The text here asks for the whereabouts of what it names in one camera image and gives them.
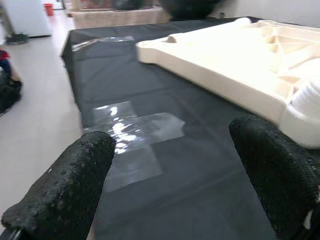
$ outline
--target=table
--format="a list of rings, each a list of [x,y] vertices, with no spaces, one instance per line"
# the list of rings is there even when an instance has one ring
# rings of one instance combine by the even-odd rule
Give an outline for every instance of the table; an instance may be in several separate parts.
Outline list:
[[[125,101],[138,116],[171,113],[185,122],[184,137],[152,145],[163,174],[102,193],[94,221],[97,240],[276,239],[228,130],[231,120],[248,112],[137,61],[137,42],[233,20],[70,32],[62,57],[84,127],[93,124],[93,108]]]

